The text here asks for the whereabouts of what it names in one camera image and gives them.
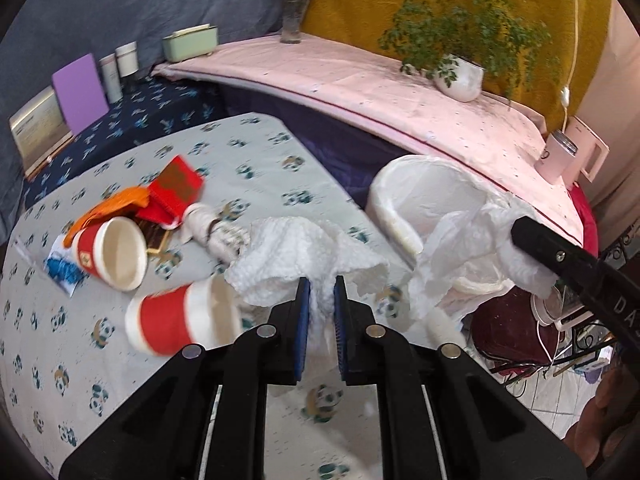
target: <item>pink bedsheet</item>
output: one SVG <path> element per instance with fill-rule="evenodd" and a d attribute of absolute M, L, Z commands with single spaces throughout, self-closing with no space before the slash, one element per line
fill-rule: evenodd
<path fill-rule="evenodd" d="M 582 223 L 564 184 L 552 186 L 533 169 L 544 141 L 529 119 L 485 96 L 457 102 L 399 67 L 396 60 L 304 35 L 294 45 L 277 36 L 224 44 L 156 73 L 271 93 L 411 152 L 450 156 L 526 200 L 549 227 L 582 245 Z"/>

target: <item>gray bedsheet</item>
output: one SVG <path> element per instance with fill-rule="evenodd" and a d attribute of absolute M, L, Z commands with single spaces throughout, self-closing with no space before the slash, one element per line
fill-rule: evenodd
<path fill-rule="evenodd" d="M 140 65 L 162 59 L 160 39 L 199 23 L 220 41 L 279 28 L 280 0 L 27 0 L 0 43 L 0 243 L 8 238 L 22 191 L 22 165 L 8 118 L 50 84 L 53 72 L 89 52 L 96 59 L 138 42 Z"/>

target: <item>yellow wall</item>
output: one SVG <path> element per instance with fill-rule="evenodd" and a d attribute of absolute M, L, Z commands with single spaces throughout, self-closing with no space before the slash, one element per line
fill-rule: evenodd
<path fill-rule="evenodd" d="M 390 26 L 391 16 L 402 0 L 312 0 L 303 30 L 328 40 L 351 44 L 385 56 L 378 38 Z M 575 112 L 586 92 L 600 60 L 607 36 L 611 0 L 578 0 L 580 41 L 575 75 L 571 84 L 569 112 Z M 553 38 L 551 52 L 561 60 L 560 79 L 552 81 L 544 70 L 533 83 L 532 90 L 516 89 L 513 99 L 546 117 L 550 130 L 562 125 L 564 113 L 559 91 L 565 85 L 574 52 L 574 1 L 527 0 L 523 5 L 526 18 L 542 20 Z M 500 85 L 488 82 L 486 89 L 500 93 Z"/>

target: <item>red cloth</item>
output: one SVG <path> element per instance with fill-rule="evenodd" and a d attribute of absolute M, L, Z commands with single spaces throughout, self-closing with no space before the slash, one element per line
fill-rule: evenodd
<path fill-rule="evenodd" d="M 569 196 L 574 202 L 575 210 L 578 212 L 580 221 L 582 222 L 582 228 L 584 236 L 582 239 L 582 246 L 585 251 L 591 253 L 596 258 L 598 257 L 598 227 L 596 225 L 596 219 L 593 217 L 593 211 L 584 192 L 577 184 L 574 184 L 574 188 L 569 191 Z"/>
<path fill-rule="evenodd" d="M 549 358 L 538 341 L 530 298 L 529 292 L 514 286 L 504 296 L 480 305 L 471 320 L 471 337 L 476 348 L 505 361 L 548 364 Z M 558 344 L 556 327 L 541 326 L 540 338 L 553 355 Z"/>

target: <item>glass vase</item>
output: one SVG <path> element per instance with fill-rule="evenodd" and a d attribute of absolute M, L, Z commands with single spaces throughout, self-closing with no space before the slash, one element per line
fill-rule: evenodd
<path fill-rule="evenodd" d="M 300 43 L 300 23 L 309 0 L 283 0 L 280 43 Z"/>

